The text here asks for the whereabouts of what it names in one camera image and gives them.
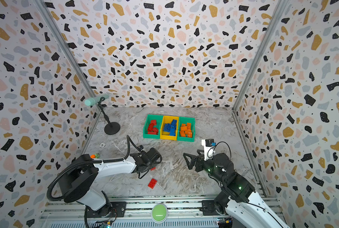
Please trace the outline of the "blue lego brick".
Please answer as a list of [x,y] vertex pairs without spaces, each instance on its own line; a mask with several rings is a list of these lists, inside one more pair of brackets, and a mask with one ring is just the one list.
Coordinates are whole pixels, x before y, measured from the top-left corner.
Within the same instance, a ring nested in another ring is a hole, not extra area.
[[170,129],[169,135],[170,135],[170,136],[176,136],[176,130],[175,130],[175,128],[171,128],[171,129]]
[[166,132],[170,132],[171,131],[171,124],[168,123],[166,124]]
[[175,128],[177,126],[177,120],[173,119],[171,122],[171,128]]

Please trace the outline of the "blue lego brick top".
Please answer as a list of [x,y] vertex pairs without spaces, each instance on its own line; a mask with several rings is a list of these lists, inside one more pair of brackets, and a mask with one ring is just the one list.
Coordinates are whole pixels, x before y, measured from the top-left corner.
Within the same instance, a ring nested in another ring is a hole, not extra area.
[[173,119],[171,122],[171,128],[175,128],[177,126],[177,120]]

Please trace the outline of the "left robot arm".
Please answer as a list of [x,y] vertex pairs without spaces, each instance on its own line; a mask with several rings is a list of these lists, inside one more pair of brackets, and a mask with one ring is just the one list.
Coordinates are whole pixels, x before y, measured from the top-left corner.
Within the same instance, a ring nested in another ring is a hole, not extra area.
[[107,195],[92,187],[95,180],[116,174],[132,173],[138,174],[138,178],[141,179],[161,162],[162,156],[154,148],[116,159],[93,159],[84,154],[52,181],[48,186],[47,199],[63,200],[65,203],[78,202],[87,208],[86,215],[93,214],[95,218],[119,217],[120,210],[109,201]]

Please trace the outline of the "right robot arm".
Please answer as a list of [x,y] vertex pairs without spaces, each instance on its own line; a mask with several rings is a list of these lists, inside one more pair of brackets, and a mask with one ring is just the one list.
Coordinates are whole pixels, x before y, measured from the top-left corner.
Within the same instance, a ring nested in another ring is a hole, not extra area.
[[189,170],[197,173],[204,171],[213,179],[221,192],[213,199],[202,202],[204,215],[224,216],[218,223],[221,227],[233,219],[247,228],[286,228],[287,224],[262,199],[255,187],[237,173],[231,161],[231,155],[216,153],[214,139],[201,142],[204,147],[197,155],[184,153],[183,157]]

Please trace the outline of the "blue lego brick slim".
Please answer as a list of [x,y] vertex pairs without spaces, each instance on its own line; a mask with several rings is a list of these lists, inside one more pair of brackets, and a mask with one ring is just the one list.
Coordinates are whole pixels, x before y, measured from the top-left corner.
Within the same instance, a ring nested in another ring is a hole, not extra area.
[[171,129],[171,126],[170,126],[169,123],[168,123],[168,124],[165,124],[164,127],[163,127],[163,131],[164,131],[164,132],[168,132],[168,133],[169,133],[169,132],[170,132],[170,129]]

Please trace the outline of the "orange lego brick top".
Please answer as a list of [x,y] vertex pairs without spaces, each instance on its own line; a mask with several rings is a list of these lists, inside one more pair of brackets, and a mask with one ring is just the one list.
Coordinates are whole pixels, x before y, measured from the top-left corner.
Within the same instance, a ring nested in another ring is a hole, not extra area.
[[186,124],[182,124],[182,126],[180,127],[180,136],[181,137],[187,137],[186,136],[186,132],[187,132],[187,126]]

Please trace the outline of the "lone red lego brick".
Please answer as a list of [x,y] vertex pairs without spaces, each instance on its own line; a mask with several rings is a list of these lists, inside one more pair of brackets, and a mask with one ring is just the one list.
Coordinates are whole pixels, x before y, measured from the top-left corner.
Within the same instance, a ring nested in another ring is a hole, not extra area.
[[157,184],[157,180],[156,179],[151,179],[149,184],[148,184],[148,187],[151,188],[151,189],[154,189],[156,184]]

